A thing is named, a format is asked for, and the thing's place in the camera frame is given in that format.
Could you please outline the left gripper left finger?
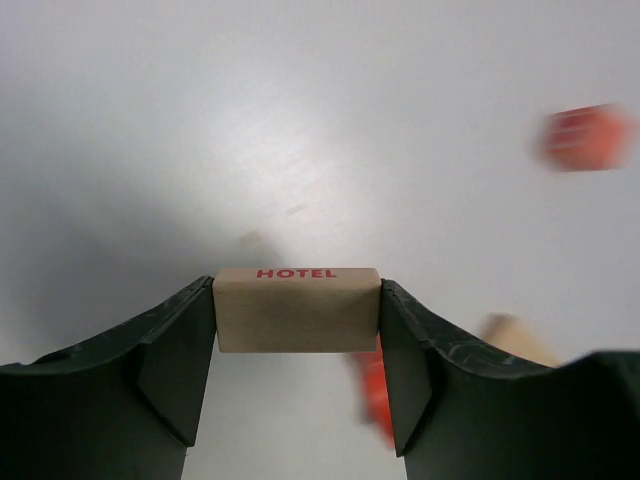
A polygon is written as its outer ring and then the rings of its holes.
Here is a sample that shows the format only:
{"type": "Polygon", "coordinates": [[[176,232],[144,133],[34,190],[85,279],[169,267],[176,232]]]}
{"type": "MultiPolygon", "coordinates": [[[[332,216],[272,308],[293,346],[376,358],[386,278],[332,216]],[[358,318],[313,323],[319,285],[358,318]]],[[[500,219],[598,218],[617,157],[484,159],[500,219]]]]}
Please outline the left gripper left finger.
{"type": "Polygon", "coordinates": [[[4,479],[179,479],[216,335],[212,278],[37,361],[1,368],[4,479]]]}

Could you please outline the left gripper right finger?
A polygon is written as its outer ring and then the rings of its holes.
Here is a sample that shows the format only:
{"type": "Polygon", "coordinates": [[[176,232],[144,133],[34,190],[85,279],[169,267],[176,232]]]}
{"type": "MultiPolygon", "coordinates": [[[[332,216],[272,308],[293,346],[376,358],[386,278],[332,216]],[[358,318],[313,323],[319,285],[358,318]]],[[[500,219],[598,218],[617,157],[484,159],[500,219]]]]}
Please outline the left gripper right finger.
{"type": "Polygon", "coordinates": [[[635,479],[639,355],[556,368],[495,348],[381,289],[380,338],[395,448],[411,479],[635,479]]]}

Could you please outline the natural wood block hotel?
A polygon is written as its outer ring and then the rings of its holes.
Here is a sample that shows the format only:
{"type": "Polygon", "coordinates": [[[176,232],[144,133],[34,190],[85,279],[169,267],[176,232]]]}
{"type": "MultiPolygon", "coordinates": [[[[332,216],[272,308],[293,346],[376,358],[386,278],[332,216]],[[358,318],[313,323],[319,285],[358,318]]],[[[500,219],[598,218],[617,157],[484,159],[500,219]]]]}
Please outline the natural wood block hotel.
{"type": "Polygon", "coordinates": [[[227,268],[213,281],[224,353],[354,353],[377,345],[374,268],[227,268]]]}

